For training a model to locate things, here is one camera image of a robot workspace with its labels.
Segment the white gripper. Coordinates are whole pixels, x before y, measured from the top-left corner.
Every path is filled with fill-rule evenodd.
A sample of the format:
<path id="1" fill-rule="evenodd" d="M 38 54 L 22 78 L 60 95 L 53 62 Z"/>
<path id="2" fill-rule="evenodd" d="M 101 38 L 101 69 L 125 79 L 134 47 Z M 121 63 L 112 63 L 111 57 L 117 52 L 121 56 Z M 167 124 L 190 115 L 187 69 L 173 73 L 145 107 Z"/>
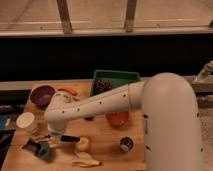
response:
<path id="1" fill-rule="evenodd" d="M 55 122 L 47 124 L 48 134 L 51 135 L 47 138 L 47 141 L 51 148 L 60 146 L 60 139 L 58 137 L 52 136 L 62 136 L 65 133 L 66 126 L 66 122 Z"/>

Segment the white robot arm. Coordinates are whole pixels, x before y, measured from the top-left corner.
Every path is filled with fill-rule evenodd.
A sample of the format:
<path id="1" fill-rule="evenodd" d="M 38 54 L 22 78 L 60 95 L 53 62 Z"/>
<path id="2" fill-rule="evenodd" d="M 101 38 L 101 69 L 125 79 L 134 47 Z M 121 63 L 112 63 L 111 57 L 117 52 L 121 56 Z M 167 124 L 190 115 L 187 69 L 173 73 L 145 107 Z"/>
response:
<path id="1" fill-rule="evenodd" d="M 140 109 L 147 171 L 204 171 L 200 115 L 190 83 L 160 73 L 77 102 L 55 95 L 44 117 L 50 135 L 64 134 L 74 119 Z"/>

